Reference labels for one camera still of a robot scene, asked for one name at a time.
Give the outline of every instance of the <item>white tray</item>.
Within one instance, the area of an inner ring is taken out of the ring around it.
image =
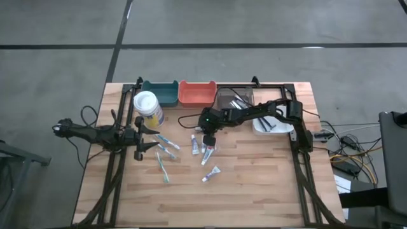
[[[285,106],[277,106],[277,108],[281,109],[283,116],[286,116],[287,109]],[[261,126],[259,119],[256,118],[253,120],[253,132],[256,135],[268,135],[268,134],[286,134],[290,133],[291,131],[294,130],[294,127],[291,124],[286,124],[282,123],[281,121],[278,121],[278,119],[272,117],[272,116],[265,116],[264,117],[271,126],[276,125],[271,131],[265,132],[263,127]]]

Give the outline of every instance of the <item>red bin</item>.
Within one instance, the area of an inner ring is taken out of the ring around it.
[[[216,82],[187,83],[182,80],[179,83],[179,102],[186,108],[201,108],[210,106],[216,95]]]

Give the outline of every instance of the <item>gray floor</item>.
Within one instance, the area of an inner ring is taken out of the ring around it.
[[[114,44],[125,3],[2,0],[0,45]],[[405,20],[396,0],[135,0],[123,43],[407,42]],[[30,170],[14,228],[70,223],[83,172],[51,126],[66,117],[80,122],[82,106],[99,106],[112,52],[0,50],[0,139],[53,157]],[[406,58],[405,48],[122,50],[113,81],[311,81],[322,119],[364,123],[380,111],[407,110]],[[378,128],[353,134],[380,135]],[[74,142],[84,161],[89,144]],[[372,156],[385,186],[381,151]]]

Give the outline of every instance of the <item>wooden tabletop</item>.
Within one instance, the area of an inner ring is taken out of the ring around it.
[[[311,84],[294,85],[303,108],[317,113]],[[121,88],[122,83],[106,85],[97,125],[113,123],[110,109],[117,112]],[[255,103],[278,98],[278,90],[254,89]],[[179,151],[169,147],[176,154],[176,160],[162,154],[170,183],[163,182],[163,173],[155,157],[158,148],[150,149],[144,154],[144,160],[138,162],[133,159],[135,149],[130,147],[116,226],[303,226],[287,135],[254,135],[251,121],[239,127],[226,128],[216,134],[220,150],[202,166],[203,155],[191,154],[191,134],[194,134],[194,130],[182,128],[177,122],[179,116],[199,113],[202,109],[178,106],[163,110],[165,122],[158,131],[181,147]],[[307,129],[321,129],[317,116],[304,113],[304,120]],[[183,124],[196,125],[197,117],[184,119]],[[200,143],[201,135],[195,135]],[[144,138],[146,142],[149,141],[147,135]],[[315,146],[325,147],[322,143]],[[89,156],[101,150],[101,146],[92,145]],[[324,150],[314,149],[310,156],[317,193],[329,210],[344,221],[328,154]],[[74,223],[81,221],[101,196],[108,158],[108,152],[105,152],[86,165]],[[221,173],[203,183],[201,179],[215,165],[221,169]],[[112,198],[113,195],[107,205],[107,213],[110,213]],[[312,215],[311,201],[308,196],[307,199]]]

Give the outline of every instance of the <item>teal bin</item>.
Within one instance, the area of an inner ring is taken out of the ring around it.
[[[171,108],[178,104],[178,81],[172,83],[150,83],[143,82],[141,91],[150,91],[155,94],[161,107]]]

